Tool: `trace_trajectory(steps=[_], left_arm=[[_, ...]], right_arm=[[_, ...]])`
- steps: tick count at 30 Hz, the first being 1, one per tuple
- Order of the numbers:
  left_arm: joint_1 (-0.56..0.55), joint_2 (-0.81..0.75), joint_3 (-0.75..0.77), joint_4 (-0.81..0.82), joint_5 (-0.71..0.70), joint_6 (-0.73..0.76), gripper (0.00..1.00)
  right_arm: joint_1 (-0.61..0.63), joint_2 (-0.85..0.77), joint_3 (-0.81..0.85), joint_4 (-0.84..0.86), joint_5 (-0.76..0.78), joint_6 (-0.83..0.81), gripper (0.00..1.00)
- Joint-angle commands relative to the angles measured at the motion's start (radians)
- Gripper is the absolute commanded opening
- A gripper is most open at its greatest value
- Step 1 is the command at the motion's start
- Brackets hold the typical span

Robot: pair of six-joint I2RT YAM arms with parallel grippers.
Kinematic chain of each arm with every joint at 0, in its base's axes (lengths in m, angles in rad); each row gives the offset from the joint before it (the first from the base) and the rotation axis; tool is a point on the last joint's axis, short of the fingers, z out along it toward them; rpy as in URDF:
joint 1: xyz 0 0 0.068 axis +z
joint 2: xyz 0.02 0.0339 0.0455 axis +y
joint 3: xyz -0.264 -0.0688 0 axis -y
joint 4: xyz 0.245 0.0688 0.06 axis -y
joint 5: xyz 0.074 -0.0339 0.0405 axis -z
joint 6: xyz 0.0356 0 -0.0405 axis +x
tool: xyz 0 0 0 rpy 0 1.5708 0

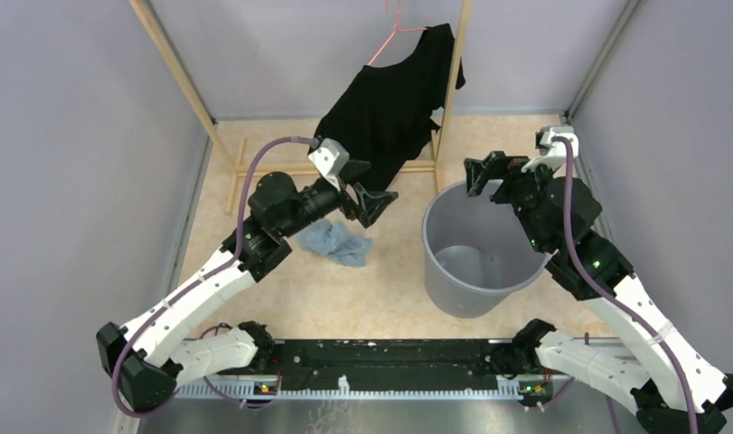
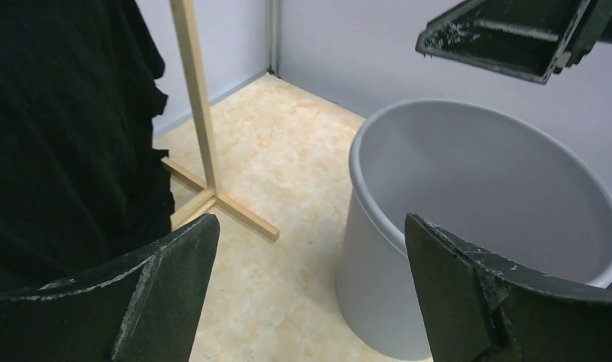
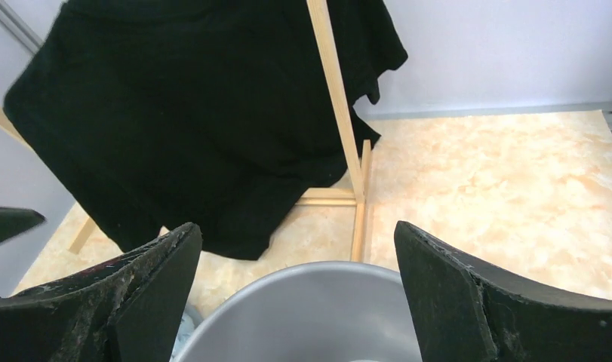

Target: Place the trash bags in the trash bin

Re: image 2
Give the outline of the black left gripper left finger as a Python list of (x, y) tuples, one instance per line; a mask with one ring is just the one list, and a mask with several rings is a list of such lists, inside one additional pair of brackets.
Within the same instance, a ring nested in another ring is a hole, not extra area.
[(103, 265), (0, 293), (0, 361), (187, 361), (219, 236), (206, 213)]

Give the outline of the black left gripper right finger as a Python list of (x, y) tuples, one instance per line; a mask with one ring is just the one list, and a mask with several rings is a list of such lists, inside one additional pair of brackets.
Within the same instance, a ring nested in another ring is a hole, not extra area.
[(612, 289), (527, 268), (408, 214), (404, 239), (436, 361), (612, 361)]

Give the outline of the grey plastic trash bin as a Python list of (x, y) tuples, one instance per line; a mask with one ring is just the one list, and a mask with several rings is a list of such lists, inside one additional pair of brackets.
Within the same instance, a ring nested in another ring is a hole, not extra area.
[(612, 197), (571, 151), (517, 118), (456, 100), (395, 103), (360, 127), (349, 174), (337, 302), (381, 354), (430, 355), (404, 242), (408, 213), (549, 275), (612, 282)]

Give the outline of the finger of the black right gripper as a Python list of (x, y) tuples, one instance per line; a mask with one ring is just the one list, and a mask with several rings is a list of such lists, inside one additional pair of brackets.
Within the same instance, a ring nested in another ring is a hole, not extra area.
[(416, 51), (545, 84), (612, 44), (612, 0), (462, 1), (427, 23)]

